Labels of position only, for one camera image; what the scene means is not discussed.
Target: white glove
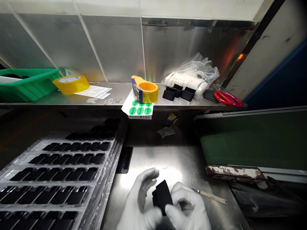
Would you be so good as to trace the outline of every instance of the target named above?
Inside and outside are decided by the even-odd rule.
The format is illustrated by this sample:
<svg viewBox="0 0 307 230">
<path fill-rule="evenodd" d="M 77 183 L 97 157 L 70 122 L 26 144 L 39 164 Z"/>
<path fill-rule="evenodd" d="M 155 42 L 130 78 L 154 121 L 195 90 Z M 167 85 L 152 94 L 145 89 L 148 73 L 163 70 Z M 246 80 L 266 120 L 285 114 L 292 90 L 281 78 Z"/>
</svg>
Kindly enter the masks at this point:
<svg viewBox="0 0 307 230">
<path fill-rule="evenodd" d="M 159 176 L 155 168 L 147 169 L 136 178 L 128 194 L 125 208 L 116 230 L 154 230 L 162 221 L 162 212 L 158 207 L 143 212 L 147 190 L 153 186 Z"/>
<path fill-rule="evenodd" d="M 173 205 L 165 206 L 165 213 L 176 230 L 211 230 L 202 197 L 184 184 L 177 182 L 171 196 Z M 175 205 L 181 203 L 181 209 Z"/>
</svg>

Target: clear plastic bag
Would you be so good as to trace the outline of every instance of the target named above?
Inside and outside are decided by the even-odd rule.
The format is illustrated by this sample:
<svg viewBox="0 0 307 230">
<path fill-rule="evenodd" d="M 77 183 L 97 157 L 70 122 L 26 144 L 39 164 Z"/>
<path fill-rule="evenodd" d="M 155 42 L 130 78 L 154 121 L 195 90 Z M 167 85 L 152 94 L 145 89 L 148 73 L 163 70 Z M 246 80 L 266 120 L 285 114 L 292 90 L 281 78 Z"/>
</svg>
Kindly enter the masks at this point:
<svg viewBox="0 0 307 230">
<path fill-rule="evenodd" d="M 212 61 L 204 58 L 200 53 L 196 54 L 191 61 L 182 65 L 162 80 L 166 86 L 173 87 L 175 84 L 196 90 L 194 98 L 200 100 L 202 94 L 220 76 L 217 67 L 212 67 Z"/>
</svg>

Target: paper label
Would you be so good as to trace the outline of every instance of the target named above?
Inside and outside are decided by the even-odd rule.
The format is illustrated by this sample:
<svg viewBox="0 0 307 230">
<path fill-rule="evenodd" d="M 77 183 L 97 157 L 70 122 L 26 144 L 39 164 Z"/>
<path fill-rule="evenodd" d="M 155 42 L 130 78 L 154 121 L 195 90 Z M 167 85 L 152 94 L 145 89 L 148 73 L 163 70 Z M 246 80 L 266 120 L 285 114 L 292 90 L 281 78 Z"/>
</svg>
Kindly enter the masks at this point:
<svg viewBox="0 0 307 230">
<path fill-rule="evenodd" d="M 100 87 L 100 86 L 92 86 L 82 92 L 75 93 L 78 95 L 83 95 L 83 96 L 88 96 L 88 97 L 94 97 L 94 98 L 99 98 L 99 99 L 104 99 L 107 96 L 110 95 L 110 93 L 107 93 L 110 91 L 112 88 L 105 88 L 105 87 Z"/>
<path fill-rule="evenodd" d="M 71 76 L 71 75 L 78 75 L 78 74 L 75 74 L 74 72 L 68 70 L 68 69 L 65 69 L 65 74 L 66 76 Z"/>
<path fill-rule="evenodd" d="M 153 104 L 140 104 L 138 101 L 134 100 L 133 90 L 130 91 L 122 106 L 122 111 L 128 115 L 129 119 L 151 120 L 153 109 Z"/>
<path fill-rule="evenodd" d="M 151 120 L 152 115 L 150 116 L 128 116 L 129 119 L 141 119 L 141 120 Z"/>
<path fill-rule="evenodd" d="M 80 76 L 65 77 L 65 78 L 58 80 L 58 82 L 72 82 L 72 81 L 76 81 L 76 80 L 79 80 L 79 79 L 81 79 Z"/>
</svg>

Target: stainless steel wall panel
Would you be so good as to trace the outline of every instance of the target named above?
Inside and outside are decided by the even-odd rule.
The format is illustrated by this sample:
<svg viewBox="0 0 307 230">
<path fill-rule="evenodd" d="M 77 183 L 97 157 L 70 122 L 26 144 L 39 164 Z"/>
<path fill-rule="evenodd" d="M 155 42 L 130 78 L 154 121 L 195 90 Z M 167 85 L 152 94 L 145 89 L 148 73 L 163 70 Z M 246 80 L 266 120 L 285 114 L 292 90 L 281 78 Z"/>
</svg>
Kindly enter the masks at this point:
<svg viewBox="0 0 307 230">
<path fill-rule="evenodd" d="M 0 31 L 0 57 L 9 66 L 54 68 L 14 15 L 0 14 Z"/>
<path fill-rule="evenodd" d="M 251 36 L 243 27 L 147 26 L 143 24 L 146 79 L 159 83 L 200 52 L 213 61 L 220 78 L 229 71 Z"/>
<path fill-rule="evenodd" d="M 86 76 L 105 81 L 97 59 L 77 15 L 20 14 L 53 62 Z"/>
<path fill-rule="evenodd" d="M 145 77 L 141 20 L 137 17 L 82 16 L 109 82 Z"/>
</svg>

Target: red scissors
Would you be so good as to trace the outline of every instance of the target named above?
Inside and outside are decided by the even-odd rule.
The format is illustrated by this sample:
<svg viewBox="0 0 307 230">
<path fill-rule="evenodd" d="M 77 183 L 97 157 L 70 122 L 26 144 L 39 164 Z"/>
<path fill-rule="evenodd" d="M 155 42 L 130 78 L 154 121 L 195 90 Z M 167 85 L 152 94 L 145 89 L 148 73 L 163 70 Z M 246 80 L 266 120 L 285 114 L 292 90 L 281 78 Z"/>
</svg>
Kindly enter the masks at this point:
<svg viewBox="0 0 307 230">
<path fill-rule="evenodd" d="M 227 93 L 227 92 L 222 92 L 222 91 L 215 91 L 214 92 L 214 97 L 221 103 L 225 105 L 232 105 L 236 108 L 240 108 L 243 106 L 242 102 L 234 97 L 233 95 Z"/>
</svg>

